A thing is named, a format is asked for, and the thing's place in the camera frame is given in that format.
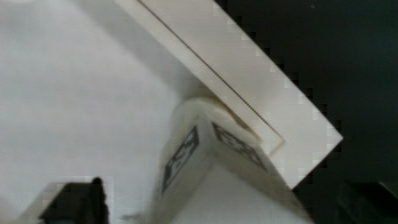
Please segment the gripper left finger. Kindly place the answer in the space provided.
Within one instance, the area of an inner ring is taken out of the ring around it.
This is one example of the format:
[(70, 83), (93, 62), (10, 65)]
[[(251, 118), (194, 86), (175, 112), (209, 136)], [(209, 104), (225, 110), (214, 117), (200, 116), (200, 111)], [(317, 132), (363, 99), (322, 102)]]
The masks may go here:
[(102, 178), (91, 182), (50, 183), (17, 224), (111, 224)]

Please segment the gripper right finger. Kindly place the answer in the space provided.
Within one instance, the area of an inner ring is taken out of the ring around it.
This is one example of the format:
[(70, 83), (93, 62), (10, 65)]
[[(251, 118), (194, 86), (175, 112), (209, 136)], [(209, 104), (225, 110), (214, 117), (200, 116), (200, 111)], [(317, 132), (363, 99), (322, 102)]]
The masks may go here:
[(398, 224), (398, 182), (344, 182), (336, 224)]

